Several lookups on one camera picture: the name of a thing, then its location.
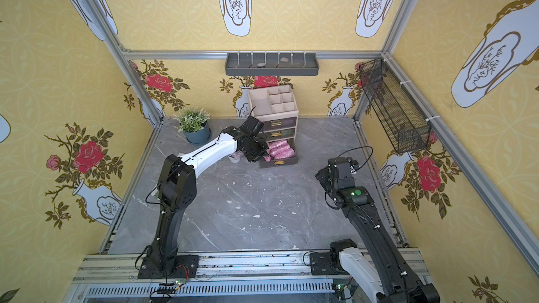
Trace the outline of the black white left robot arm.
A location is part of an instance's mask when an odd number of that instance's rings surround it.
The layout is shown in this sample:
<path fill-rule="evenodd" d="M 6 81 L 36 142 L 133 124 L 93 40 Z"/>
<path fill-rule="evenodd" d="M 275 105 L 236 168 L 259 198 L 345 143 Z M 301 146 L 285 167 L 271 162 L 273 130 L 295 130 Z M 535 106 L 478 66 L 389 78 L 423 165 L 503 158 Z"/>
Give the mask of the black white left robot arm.
<path fill-rule="evenodd" d="M 182 218 L 197 195 L 197 178 L 222 158 L 241 152 L 251 163 L 267 157 L 268 144 L 261 131 L 263 122 L 248 116 L 238 127 L 223 129 L 203 147 L 177 157 L 168 156 L 162 167 L 157 194 L 161 213 L 153 242 L 144 249 L 146 256 L 138 270 L 140 279 L 171 277 L 180 266 L 178 234 Z"/>

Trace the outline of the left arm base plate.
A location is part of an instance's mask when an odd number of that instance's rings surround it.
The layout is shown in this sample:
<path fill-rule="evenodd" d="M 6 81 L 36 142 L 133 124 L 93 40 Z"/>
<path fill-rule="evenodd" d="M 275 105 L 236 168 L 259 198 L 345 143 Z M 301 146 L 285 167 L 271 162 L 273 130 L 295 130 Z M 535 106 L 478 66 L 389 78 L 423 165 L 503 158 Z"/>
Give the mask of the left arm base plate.
<path fill-rule="evenodd" d="M 144 257 L 138 279 L 193 279 L 199 266 L 199 255 L 177 255 L 174 258 Z"/>

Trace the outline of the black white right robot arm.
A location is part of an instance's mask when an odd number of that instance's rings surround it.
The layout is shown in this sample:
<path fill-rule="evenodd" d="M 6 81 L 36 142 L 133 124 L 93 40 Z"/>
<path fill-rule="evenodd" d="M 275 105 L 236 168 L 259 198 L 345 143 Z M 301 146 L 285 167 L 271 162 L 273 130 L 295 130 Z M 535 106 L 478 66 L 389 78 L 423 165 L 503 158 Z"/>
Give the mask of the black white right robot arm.
<path fill-rule="evenodd" d="M 350 157 L 331 158 L 315 175 L 335 207 L 356 229 L 373 261 L 370 265 L 359 249 L 350 245 L 336 250 L 338 265 L 371 302 L 440 302 L 435 286 L 424 284 L 398 251 L 370 193 L 355 185 L 355 163 Z"/>

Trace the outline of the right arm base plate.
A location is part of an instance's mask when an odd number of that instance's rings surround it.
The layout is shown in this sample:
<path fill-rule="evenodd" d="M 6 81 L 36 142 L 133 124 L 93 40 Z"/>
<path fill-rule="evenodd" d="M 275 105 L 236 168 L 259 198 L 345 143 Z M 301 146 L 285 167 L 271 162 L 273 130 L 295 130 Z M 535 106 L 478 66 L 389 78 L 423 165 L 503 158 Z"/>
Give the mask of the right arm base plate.
<path fill-rule="evenodd" d="M 340 264 L 335 252 L 310 252 L 309 267 L 315 276 L 349 275 Z"/>

